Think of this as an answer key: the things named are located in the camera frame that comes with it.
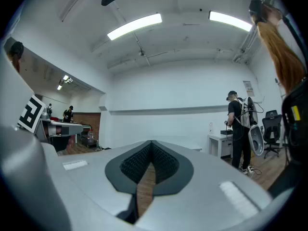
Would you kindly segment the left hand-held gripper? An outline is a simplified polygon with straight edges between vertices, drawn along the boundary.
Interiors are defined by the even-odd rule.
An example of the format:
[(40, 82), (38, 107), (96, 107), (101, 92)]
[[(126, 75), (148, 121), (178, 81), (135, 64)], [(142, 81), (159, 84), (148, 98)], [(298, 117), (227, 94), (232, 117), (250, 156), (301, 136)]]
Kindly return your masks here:
[[(0, 229), (2, 231), (69, 231), (71, 223), (52, 182), (43, 147), (27, 130), (18, 129), (32, 90), (0, 51)], [(83, 126), (42, 120), (44, 134), (70, 137)]]

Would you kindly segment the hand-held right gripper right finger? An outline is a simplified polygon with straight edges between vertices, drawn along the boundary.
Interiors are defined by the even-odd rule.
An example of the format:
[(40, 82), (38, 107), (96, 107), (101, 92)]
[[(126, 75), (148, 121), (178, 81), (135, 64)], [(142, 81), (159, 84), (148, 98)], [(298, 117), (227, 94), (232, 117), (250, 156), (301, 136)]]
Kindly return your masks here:
[(249, 231), (246, 221), (255, 218), (272, 197), (245, 174), (217, 156), (176, 144), (162, 145), (190, 160), (194, 172), (190, 182), (177, 194), (155, 197), (135, 223), (147, 231)]

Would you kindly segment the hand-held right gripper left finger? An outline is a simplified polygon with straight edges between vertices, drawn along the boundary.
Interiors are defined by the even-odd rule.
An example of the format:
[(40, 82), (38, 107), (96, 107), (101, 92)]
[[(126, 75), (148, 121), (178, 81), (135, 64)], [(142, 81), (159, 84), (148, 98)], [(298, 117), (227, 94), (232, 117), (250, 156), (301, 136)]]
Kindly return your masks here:
[(60, 156), (61, 196), (74, 231), (151, 231), (138, 215), (137, 186), (150, 142)]

